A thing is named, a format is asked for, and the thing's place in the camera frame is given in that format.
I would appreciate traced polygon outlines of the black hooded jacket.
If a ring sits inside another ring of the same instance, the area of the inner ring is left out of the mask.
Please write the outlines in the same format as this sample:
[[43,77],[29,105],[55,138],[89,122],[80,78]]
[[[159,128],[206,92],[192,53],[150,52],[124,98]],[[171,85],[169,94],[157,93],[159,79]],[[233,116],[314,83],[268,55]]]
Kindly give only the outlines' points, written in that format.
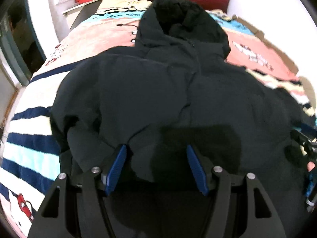
[[226,61],[228,37],[196,3],[155,0],[132,47],[76,64],[61,82],[51,127],[61,171],[127,160],[105,198],[115,237],[206,237],[212,200],[197,188],[186,148],[228,173],[253,173],[286,237],[308,237],[307,160],[291,131],[307,120],[284,88],[268,88]]

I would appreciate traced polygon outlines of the Hello Kitty striped blanket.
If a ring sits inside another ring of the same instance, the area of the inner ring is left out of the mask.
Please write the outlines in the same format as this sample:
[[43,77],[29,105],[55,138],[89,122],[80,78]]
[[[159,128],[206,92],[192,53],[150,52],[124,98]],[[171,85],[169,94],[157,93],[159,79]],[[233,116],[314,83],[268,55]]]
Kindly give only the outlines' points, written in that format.
[[[52,135],[49,111],[61,81],[74,63],[115,46],[133,46],[147,0],[102,0],[96,13],[80,23],[33,74],[9,121],[1,165],[1,205],[18,237],[27,237],[45,193],[60,171],[59,147]],[[247,27],[221,10],[210,16],[229,37],[228,61],[269,88],[284,88],[316,124],[312,96],[303,82]]]

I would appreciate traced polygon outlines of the white bedside shelf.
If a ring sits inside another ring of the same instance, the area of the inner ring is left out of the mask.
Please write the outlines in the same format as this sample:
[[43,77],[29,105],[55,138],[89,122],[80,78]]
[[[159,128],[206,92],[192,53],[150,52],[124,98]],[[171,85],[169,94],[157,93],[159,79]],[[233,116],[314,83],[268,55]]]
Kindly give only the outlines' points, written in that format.
[[101,3],[102,0],[93,0],[66,10],[63,15],[66,19],[69,30],[72,31],[81,22],[87,20],[95,14]]

